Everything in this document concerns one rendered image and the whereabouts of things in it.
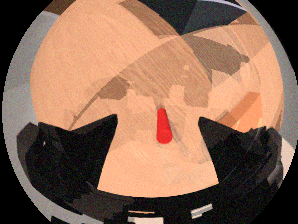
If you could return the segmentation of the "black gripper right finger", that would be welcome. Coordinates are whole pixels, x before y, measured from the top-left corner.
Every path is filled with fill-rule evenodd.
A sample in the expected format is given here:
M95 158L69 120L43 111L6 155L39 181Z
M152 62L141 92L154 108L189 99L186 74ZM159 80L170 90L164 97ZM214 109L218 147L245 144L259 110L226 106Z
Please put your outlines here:
M230 179L231 172L241 163L243 157L249 152L254 141L265 135L266 125L242 133L225 124L216 123L212 119L201 116L198 120L198 129L202 140L205 140L210 159L213 161L214 171L218 183Z

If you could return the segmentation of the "red peg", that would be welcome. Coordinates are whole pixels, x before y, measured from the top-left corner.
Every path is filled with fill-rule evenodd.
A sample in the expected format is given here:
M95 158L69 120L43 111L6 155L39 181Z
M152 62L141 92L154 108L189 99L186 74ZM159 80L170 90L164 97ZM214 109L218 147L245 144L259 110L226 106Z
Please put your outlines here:
M164 108L158 109L156 139L160 144L169 144L173 140L173 133L170 131L168 116Z

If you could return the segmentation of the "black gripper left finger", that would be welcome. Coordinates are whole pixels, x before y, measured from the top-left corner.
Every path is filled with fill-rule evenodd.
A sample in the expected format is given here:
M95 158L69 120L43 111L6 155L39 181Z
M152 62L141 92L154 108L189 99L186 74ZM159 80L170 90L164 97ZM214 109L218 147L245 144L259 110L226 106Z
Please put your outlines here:
M39 127L43 131L45 143L63 151L78 175L88 186L97 189L117 124L117 113L112 113L71 132L48 123L39 123Z

